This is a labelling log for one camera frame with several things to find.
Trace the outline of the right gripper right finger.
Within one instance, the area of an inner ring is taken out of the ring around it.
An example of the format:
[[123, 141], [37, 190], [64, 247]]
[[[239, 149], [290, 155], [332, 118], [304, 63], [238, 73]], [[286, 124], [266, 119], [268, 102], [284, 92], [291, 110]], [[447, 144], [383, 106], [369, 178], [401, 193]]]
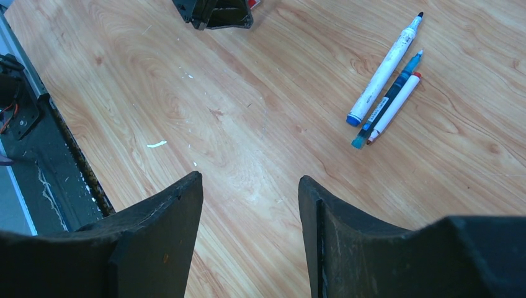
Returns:
[[312, 297], [524, 297], [525, 218], [449, 215], [418, 230], [380, 220], [303, 176]]

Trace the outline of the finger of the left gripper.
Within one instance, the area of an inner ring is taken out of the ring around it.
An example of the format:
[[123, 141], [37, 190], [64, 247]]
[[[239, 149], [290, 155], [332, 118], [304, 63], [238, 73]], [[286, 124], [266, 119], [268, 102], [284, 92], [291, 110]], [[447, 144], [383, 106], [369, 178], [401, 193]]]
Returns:
[[224, 28], [250, 29], [254, 19], [248, 1], [173, 0], [185, 23], [196, 30]]

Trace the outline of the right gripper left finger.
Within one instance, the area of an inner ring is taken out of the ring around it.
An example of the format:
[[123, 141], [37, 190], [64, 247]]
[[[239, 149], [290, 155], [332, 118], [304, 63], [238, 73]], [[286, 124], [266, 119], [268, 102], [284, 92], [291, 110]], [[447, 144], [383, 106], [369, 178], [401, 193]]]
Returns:
[[193, 171], [74, 232], [1, 232], [2, 297], [184, 297], [203, 206]]

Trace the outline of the translucent blue pen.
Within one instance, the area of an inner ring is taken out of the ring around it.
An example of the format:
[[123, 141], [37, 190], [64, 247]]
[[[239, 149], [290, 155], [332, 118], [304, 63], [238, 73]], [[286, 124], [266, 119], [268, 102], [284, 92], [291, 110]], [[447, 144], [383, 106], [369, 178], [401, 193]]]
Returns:
[[378, 123], [378, 121], [381, 119], [389, 105], [392, 103], [394, 98], [398, 95], [401, 88], [405, 85], [406, 81], [409, 79], [409, 77], [412, 75], [413, 71], [416, 69], [417, 65], [420, 62], [421, 57], [424, 54], [424, 49], [421, 49], [419, 52], [417, 52], [416, 55], [414, 55], [407, 65], [403, 68], [403, 70], [400, 72], [398, 77], [394, 80], [393, 84], [389, 88], [389, 90], [386, 92], [386, 94], [383, 96], [380, 103], [377, 105], [375, 110], [372, 112], [366, 123], [363, 125], [362, 129], [356, 136], [356, 138], [352, 141], [351, 145], [357, 149], [362, 149], [366, 143], [366, 139], [371, 135], [373, 132], [374, 126]]

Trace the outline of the white marker blue end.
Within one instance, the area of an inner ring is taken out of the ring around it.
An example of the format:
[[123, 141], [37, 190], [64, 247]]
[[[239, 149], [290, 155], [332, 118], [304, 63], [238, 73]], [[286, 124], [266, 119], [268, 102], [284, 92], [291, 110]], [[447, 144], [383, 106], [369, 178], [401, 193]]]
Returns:
[[346, 118], [346, 122], [349, 125], [357, 127], [362, 123], [364, 117], [367, 115], [403, 56], [405, 56], [412, 41], [415, 39], [417, 29], [423, 18], [424, 12], [418, 13], [412, 22], [401, 31], [398, 39], [391, 46], [389, 52], [386, 54], [367, 84], [367, 87], [363, 90], [356, 103], [349, 111]]

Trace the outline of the white marker red cap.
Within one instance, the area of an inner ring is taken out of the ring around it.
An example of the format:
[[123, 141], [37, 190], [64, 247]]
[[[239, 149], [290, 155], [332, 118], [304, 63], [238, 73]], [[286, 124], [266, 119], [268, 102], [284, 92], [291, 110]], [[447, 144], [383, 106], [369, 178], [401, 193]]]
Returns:
[[374, 126], [372, 133], [367, 139], [366, 144], [373, 143], [379, 135], [387, 128], [389, 123], [393, 120], [394, 116], [400, 110], [401, 106], [405, 103], [406, 99], [411, 95], [415, 87], [418, 85], [421, 79], [419, 72], [414, 72], [406, 81], [404, 86], [401, 88], [397, 96], [392, 100], [391, 104], [381, 116], [380, 120]]

